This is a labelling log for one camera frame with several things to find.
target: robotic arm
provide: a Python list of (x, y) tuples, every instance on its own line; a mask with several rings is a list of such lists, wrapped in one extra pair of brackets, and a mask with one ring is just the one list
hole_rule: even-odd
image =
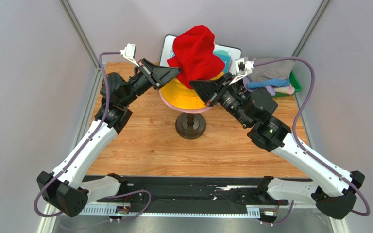
[[(82, 182), (83, 177), (100, 152), (128, 122), (132, 114), (128, 109), (129, 104), (149, 88), (163, 87), (181, 72), (178, 68), (156, 66), (146, 59), (136, 62), (134, 60), (135, 49), (135, 45), (128, 44), (121, 52), (123, 57), (135, 65), (134, 76), (130, 77), (129, 81), (125, 81), (117, 73), (107, 76), (109, 85), (103, 85), (101, 89), (102, 107), (96, 114), (87, 134), (50, 174), (42, 171), (37, 177), (43, 199), (69, 217), (78, 215), (89, 202), (126, 193), (124, 186), (127, 180), (119, 175), (112, 173), (102, 179), (89, 182)], [(358, 171), (346, 171), (332, 164), (304, 144), (304, 147), (318, 157), (322, 163), (308, 156), (296, 143), (290, 127), (272, 115), (278, 105), (265, 89), (257, 89), (249, 96), (243, 96), (238, 91), (236, 82), (251, 73), (252, 65), (248, 59), (241, 58), (236, 61), (235, 78), (227, 73), (217, 80), (191, 81), (190, 84), (207, 106), (212, 107), (219, 103), (242, 124), (243, 128), (252, 127), (247, 136), (255, 145), (288, 160), (312, 179), (309, 182), (299, 182), (264, 177), (257, 188), (260, 200), (294, 200), (309, 204), (315, 203), (317, 208), (326, 215), (336, 219), (344, 218), (355, 204), (355, 191), (330, 172), (323, 163), (333, 167), (358, 189), (363, 184), (364, 175)], [(106, 97), (110, 99), (107, 109)], [(101, 118), (105, 111), (107, 115), (102, 122)], [(81, 148), (83, 149), (79, 156), (75, 157)], [(64, 171), (65, 165), (71, 160), (73, 160), (72, 163)]]

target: gray cloth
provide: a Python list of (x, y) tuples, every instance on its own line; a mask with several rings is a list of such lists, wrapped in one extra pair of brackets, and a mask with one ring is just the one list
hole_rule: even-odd
[[(273, 60), (274, 58), (256, 59), (254, 64)], [(253, 72), (248, 75), (252, 82), (263, 82), (269, 79), (288, 79), (293, 67), (296, 63), (294, 61), (286, 60), (274, 62), (268, 65), (254, 67)]]

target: hat stand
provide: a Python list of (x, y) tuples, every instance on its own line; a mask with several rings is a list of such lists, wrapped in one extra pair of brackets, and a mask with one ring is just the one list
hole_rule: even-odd
[(196, 139), (205, 132), (205, 118), (199, 113), (181, 113), (176, 119), (175, 128), (181, 137)]

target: gray floor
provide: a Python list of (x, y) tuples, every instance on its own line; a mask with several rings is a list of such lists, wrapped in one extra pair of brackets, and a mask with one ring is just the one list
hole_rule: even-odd
[[(284, 217), (287, 209), (280, 211)], [(70, 232), (57, 226), (62, 221), (65, 227), (86, 227), (108, 218), (105, 216), (77, 216), (57, 218), (54, 233)], [(333, 233), (329, 217), (317, 209), (294, 209), (286, 223), (267, 227), (256, 219), (238, 218), (188, 218), (188, 217), (138, 217), (121, 224), (105, 223), (80, 233)]]

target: pink cloth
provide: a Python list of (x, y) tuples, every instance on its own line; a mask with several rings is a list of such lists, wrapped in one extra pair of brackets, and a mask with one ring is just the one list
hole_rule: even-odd
[(193, 113), (193, 114), (198, 114), (198, 113), (203, 113), (205, 111), (208, 111), (210, 110), (211, 108), (209, 107), (205, 107), (205, 108), (200, 108), (200, 109), (182, 109), (182, 108), (177, 108), (175, 106), (173, 106), (172, 104), (170, 104), (163, 96), (162, 96), (162, 93), (161, 93), (161, 90), (159, 90), (159, 94), (161, 95), (161, 99), (162, 101), (171, 109), (175, 109), (177, 111), (180, 111), (180, 112), (183, 112), (183, 113)]

